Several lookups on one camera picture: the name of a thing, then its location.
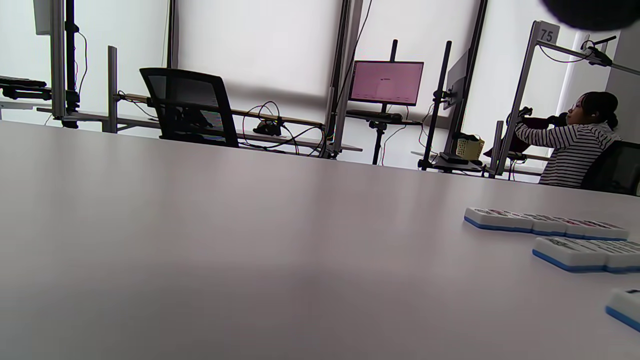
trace power cord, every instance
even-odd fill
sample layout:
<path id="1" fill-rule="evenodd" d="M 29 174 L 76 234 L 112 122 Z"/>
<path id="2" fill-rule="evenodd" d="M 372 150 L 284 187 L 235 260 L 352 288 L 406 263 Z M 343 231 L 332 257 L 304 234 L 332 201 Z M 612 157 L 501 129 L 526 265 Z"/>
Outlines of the power cord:
<path id="1" fill-rule="evenodd" d="M 291 135 L 291 138 L 293 139 L 293 147 L 296 148 L 296 155 L 300 155 L 300 149 L 298 148 L 298 143 L 296 142 L 296 138 L 293 136 L 293 133 L 284 124 L 282 124 L 282 128 L 285 129 L 289 133 L 289 135 Z"/>
<path id="2" fill-rule="evenodd" d="M 389 140 L 391 140 L 391 138 L 392 138 L 392 137 L 394 137 L 396 134 L 398 134 L 400 131 L 402 131 L 402 130 L 404 130 L 404 129 L 406 129 L 406 125 L 405 125 L 405 126 L 403 126 L 403 127 L 401 127 L 401 128 L 399 128 L 398 130 L 396 130 L 396 131 L 395 131 L 395 133 L 391 134 L 391 136 L 390 136 L 390 137 L 388 137 L 388 138 L 385 140 L 385 144 L 384 144 L 384 145 L 383 145 L 383 147 L 382 147 L 382 161 L 380 162 L 380 165 L 385 166 L 385 154 L 387 153 L 387 142 L 388 142 Z"/>
<path id="3" fill-rule="evenodd" d="M 245 146 L 248 146 L 248 147 L 253 147 L 255 149 L 262 149 L 262 150 L 265 150 L 265 151 L 269 151 L 270 149 L 275 149 L 277 147 L 293 143 L 293 146 L 296 148 L 296 155 L 300 155 L 300 146 L 298 145 L 297 139 L 299 137 L 301 137 L 302 135 L 304 135 L 305 133 L 308 133 L 309 131 L 311 131 L 313 129 L 318 129 L 318 130 L 320 130 L 322 132 L 322 138 L 320 139 L 320 142 L 318 142 L 318 145 L 309 154 L 307 154 L 307 156 L 311 157 L 311 155 L 313 155 L 313 153 L 318 152 L 318 157 L 319 158 L 322 157 L 324 151 L 326 150 L 326 133 L 322 129 L 321 126 L 310 127 L 307 130 L 304 130 L 303 132 L 301 132 L 300 134 L 294 136 L 293 133 L 285 125 L 281 124 L 281 126 L 291 135 L 290 139 L 286 139 L 285 141 L 283 141 L 281 143 L 277 143 L 277 144 L 272 145 L 272 146 L 255 145 L 255 144 L 252 144 L 252 143 L 250 143 L 248 141 L 248 139 L 246 138 L 246 131 L 245 131 L 245 126 L 244 126 L 247 115 L 250 112 L 252 112 L 252 111 L 254 111 L 256 109 L 259 109 L 259 111 L 258 111 L 258 119 L 259 120 L 262 120 L 261 119 L 262 111 L 265 110 L 265 109 L 267 111 L 269 111 L 273 115 L 273 112 L 271 111 L 271 109 L 268 106 L 270 104 L 273 104 L 276 107 L 276 111 L 278 112 L 278 118 L 280 118 L 280 107 L 274 101 L 267 101 L 262 105 L 258 105 L 258 106 L 252 107 L 249 111 L 247 111 L 247 113 L 243 116 L 243 119 L 242 119 L 242 134 L 243 134 L 244 142 L 241 143 L 241 144 L 245 145 Z"/>
<path id="4" fill-rule="evenodd" d="M 580 48 L 582 49 L 582 48 L 583 48 L 583 47 L 584 47 L 588 42 L 591 42 L 591 43 L 594 45 L 594 47 L 595 47 L 595 43 L 594 43 L 593 41 L 591 41 L 591 40 L 587 40 L 587 41 L 585 41 L 585 42 L 583 42 L 583 43 L 582 43 L 582 46 L 580 46 Z M 594 51 L 594 50 L 591 50 L 591 52 L 590 52 L 589 54 L 587 54 L 585 57 L 579 58 L 578 60 L 569 60 L 569 61 L 564 61 L 564 60 L 558 60 L 558 59 L 555 59 L 555 58 L 551 57 L 551 55 L 547 54 L 547 52 L 545 51 L 545 48 L 544 48 L 544 47 L 542 47 L 541 45 L 538 45 L 538 47 L 540 48 L 540 50 L 542 50 L 542 53 L 543 53 L 547 58 L 550 58 L 551 60 L 553 60 L 553 61 L 555 61 L 555 62 L 557 62 L 557 63 L 565 63 L 565 64 L 569 64 L 569 63 L 578 63 L 578 62 L 580 62 L 580 61 L 582 61 L 582 60 L 587 60 L 591 55 L 593 55 L 593 54 L 595 53 L 595 51 Z"/>
<path id="5" fill-rule="evenodd" d="M 433 106 L 434 104 L 431 104 L 431 106 L 429 107 L 429 111 L 427 111 L 427 115 L 425 115 L 421 120 L 422 126 L 420 126 L 420 136 L 418 137 L 418 142 L 425 149 L 427 148 L 427 145 L 422 143 L 422 135 L 428 135 L 428 134 L 424 130 L 424 122 L 427 121 L 427 118 L 433 113 Z"/>
<path id="6" fill-rule="evenodd" d="M 119 90 L 119 91 L 118 91 L 118 95 L 120 95 L 120 98 L 121 98 L 122 100 L 124 100 L 124 101 L 126 101 L 126 102 L 130 102 L 130 103 L 132 103 L 133 105 L 135 105 L 138 109 L 140 109 L 140 111 L 142 111 L 143 113 L 145 113 L 145 115 L 146 115 L 146 116 L 151 117 L 151 118 L 152 118 L 152 119 L 154 119 L 154 120 L 157 120 L 157 119 L 158 119 L 158 117 L 157 117 L 157 116 L 153 116 L 153 115 L 151 115 L 150 113 L 146 112 L 146 111 L 145 111 L 145 110 L 144 110 L 140 105 L 138 105 L 138 104 L 144 104 L 144 102 L 126 99 L 126 98 L 125 98 L 125 96 L 126 96 L 127 94 L 125 94 L 125 92 L 124 92 L 124 91 L 122 91 L 122 90 Z"/>
<path id="7" fill-rule="evenodd" d="M 405 119 L 406 120 L 409 119 L 409 106 L 406 107 L 406 117 L 405 117 Z M 395 133 L 391 134 L 391 136 L 388 137 L 385 140 L 385 144 L 382 146 L 382 161 L 380 162 L 380 165 L 385 166 L 385 155 L 387 153 L 387 142 L 389 140 L 391 140 L 391 138 L 394 137 L 395 134 L 398 134 L 401 130 L 404 130 L 404 129 L 406 129 L 406 125 L 401 127 L 400 129 L 396 130 Z"/>
<path id="8" fill-rule="evenodd" d="M 84 39 L 84 74 L 82 75 L 82 80 L 80 80 L 80 87 L 78 88 L 78 95 L 82 93 L 82 85 L 84 84 L 84 77 L 86 76 L 87 71 L 89 70 L 89 59 L 87 58 L 88 52 L 88 42 L 86 40 L 86 36 L 84 36 L 80 31 L 78 34 Z"/>

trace black pole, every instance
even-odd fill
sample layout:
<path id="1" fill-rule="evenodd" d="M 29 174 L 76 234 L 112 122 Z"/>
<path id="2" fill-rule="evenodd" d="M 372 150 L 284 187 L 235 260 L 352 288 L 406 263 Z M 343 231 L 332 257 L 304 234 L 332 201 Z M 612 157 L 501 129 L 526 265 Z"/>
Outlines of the black pole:
<path id="1" fill-rule="evenodd" d="M 438 111 L 440 110 L 440 104 L 442 103 L 442 90 L 444 89 L 444 79 L 447 76 L 447 68 L 449 67 L 449 56 L 451 55 L 451 41 L 447 41 L 447 46 L 444 49 L 444 59 L 442 60 L 442 69 L 440 70 L 440 80 L 438 82 L 438 90 L 433 94 L 433 114 L 431 116 L 431 124 L 429 125 L 429 135 L 427 137 L 427 146 L 424 149 L 424 157 L 420 168 L 422 171 L 426 171 L 431 167 L 429 161 L 429 155 L 431 154 L 431 146 L 433 145 L 433 135 L 436 131 L 436 123 L 438 121 Z"/>
<path id="2" fill-rule="evenodd" d="M 373 151 L 373 162 L 372 165 L 378 164 L 378 159 L 380 158 L 380 149 L 382 148 L 382 136 L 385 135 L 385 130 L 387 129 L 387 125 L 384 123 L 375 123 L 376 125 L 376 146 Z"/>
<path id="3" fill-rule="evenodd" d="M 169 0 L 169 26 L 166 36 L 167 38 L 167 52 L 166 52 L 166 67 L 167 69 L 173 68 L 173 34 L 175 33 L 175 3 L 176 0 Z"/>
<path id="4" fill-rule="evenodd" d="M 346 42 L 346 32 L 349 26 L 349 8 L 351 6 L 351 0 L 342 0 L 342 10 L 340 11 L 340 24 L 338 28 L 338 39 L 335 44 L 335 56 L 333 58 L 333 77 L 331 80 L 331 86 L 333 88 L 331 98 L 331 112 L 329 114 L 329 122 L 326 125 L 326 138 L 333 138 L 335 132 L 335 118 L 338 112 L 338 104 L 340 99 L 340 86 L 342 86 L 342 79 L 346 78 L 347 74 L 341 74 L 342 70 L 342 58 L 344 57 L 344 43 Z"/>
<path id="5" fill-rule="evenodd" d="M 65 32 L 67 33 L 67 112 L 77 111 L 80 106 L 80 96 L 76 92 L 76 33 L 79 28 L 76 26 L 76 6 L 74 0 L 67 0 L 65 14 Z M 63 121 L 63 127 L 77 129 L 76 121 Z"/>
<path id="6" fill-rule="evenodd" d="M 391 44 L 391 57 L 389 58 L 389 62 L 396 62 L 396 52 L 398 51 L 398 40 L 394 39 L 393 44 Z M 382 113 L 387 112 L 387 104 L 382 104 Z"/>

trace metal frame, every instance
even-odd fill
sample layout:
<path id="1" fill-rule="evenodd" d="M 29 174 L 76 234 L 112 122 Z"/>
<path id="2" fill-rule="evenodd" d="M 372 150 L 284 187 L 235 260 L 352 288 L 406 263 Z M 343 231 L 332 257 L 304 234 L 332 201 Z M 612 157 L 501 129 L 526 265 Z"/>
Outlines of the metal frame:
<path id="1" fill-rule="evenodd" d="M 513 106 L 511 108 L 512 121 L 509 123 L 509 127 L 507 128 L 507 136 L 504 140 L 504 143 L 502 143 L 502 141 L 500 140 L 500 137 L 498 137 L 499 134 L 502 134 L 502 129 L 501 129 L 502 122 L 498 122 L 496 126 L 496 137 L 498 141 L 494 143 L 493 148 L 500 149 L 500 152 L 499 152 L 500 155 L 499 155 L 499 158 L 495 158 L 496 153 L 498 152 L 494 151 L 492 154 L 493 155 L 492 166 L 489 169 L 490 177 L 500 176 L 504 173 L 507 157 L 509 155 L 509 148 L 511 147 L 511 141 L 513 140 L 513 136 L 515 134 L 518 112 L 520 111 L 520 107 L 522 105 L 522 97 L 524 96 L 524 90 L 525 90 L 525 87 L 527 86 L 527 78 L 529 77 L 529 72 L 531 70 L 531 63 L 533 61 L 533 56 L 535 55 L 535 50 L 537 46 L 554 50 L 559 53 L 571 55 L 578 59 L 583 58 L 584 61 L 588 61 L 592 65 L 601 65 L 605 67 L 607 66 L 593 54 L 585 57 L 585 54 L 583 53 L 579 53 L 571 49 L 565 49 L 564 47 L 538 40 L 538 34 L 540 33 L 541 27 L 542 27 L 542 23 L 540 21 L 534 21 L 533 25 L 531 26 L 529 43 L 527 45 L 527 52 L 525 54 L 524 62 L 522 64 L 522 70 L 520 72 L 520 79 L 518 80 L 518 88 L 516 91 L 515 100 L 513 101 Z M 629 74 L 640 76 L 640 71 L 631 69 L 630 67 L 622 66 L 616 63 L 613 63 L 610 67 L 612 69 L 616 69 L 623 72 L 628 72 Z"/>
<path id="2" fill-rule="evenodd" d="M 346 51 L 342 54 L 342 68 L 339 76 L 340 87 L 342 87 L 343 84 L 345 84 L 345 87 L 346 84 L 350 84 L 351 78 L 353 77 L 353 71 L 351 71 L 351 69 L 355 60 L 354 54 L 358 42 L 358 33 L 360 32 L 360 19 L 362 18 L 362 6 L 364 1 L 353 0 L 351 4 L 350 21 L 345 24 L 341 24 L 340 27 L 340 31 L 348 38 Z M 342 89 L 341 95 L 342 96 L 340 96 L 340 93 L 338 94 L 336 103 L 332 106 L 332 109 L 336 109 L 335 132 L 333 134 L 333 142 L 328 144 L 328 148 L 334 156 L 338 155 L 338 153 L 342 151 L 342 136 L 344 135 L 344 122 L 347 117 L 347 105 L 349 102 L 349 92 L 346 89 Z"/>
<path id="3" fill-rule="evenodd" d="M 51 0 L 51 104 L 53 116 L 62 119 L 65 109 L 65 2 Z"/>

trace keyboard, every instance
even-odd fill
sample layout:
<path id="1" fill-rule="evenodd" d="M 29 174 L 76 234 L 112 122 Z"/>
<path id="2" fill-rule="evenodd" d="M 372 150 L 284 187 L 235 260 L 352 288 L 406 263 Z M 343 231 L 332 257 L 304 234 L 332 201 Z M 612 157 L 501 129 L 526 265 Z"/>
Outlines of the keyboard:
<path id="1" fill-rule="evenodd" d="M 0 85 L 18 85 L 18 86 L 28 86 L 35 88 L 43 88 L 47 86 L 47 83 L 39 80 L 31 80 L 31 79 L 21 79 L 21 78 L 11 78 L 9 76 L 0 76 Z"/>
<path id="2" fill-rule="evenodd" d="M 379 113 L 377 111 L 367 110 L 347 110 L 347 116 L 354 116 L 367 119 L 380 119 L 387 121 L 402 121 L 402 114 L 398 113 Z"/>

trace black office chair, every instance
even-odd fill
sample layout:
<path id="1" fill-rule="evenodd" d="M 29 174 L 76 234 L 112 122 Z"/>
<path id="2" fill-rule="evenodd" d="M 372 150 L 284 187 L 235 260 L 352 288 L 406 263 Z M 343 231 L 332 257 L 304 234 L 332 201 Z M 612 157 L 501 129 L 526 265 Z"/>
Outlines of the black office chair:
<path id="1" fill-rule="evenodd" d="M 167 140 L 239 147 L 222 78 L 199 72 L 140 69 Z"/>
<path id="2" fill-rule="evenodd" d="M 638 196 L 639 183 L 640 144 L 616 141 L 593 162 L 581 187 Z"/>

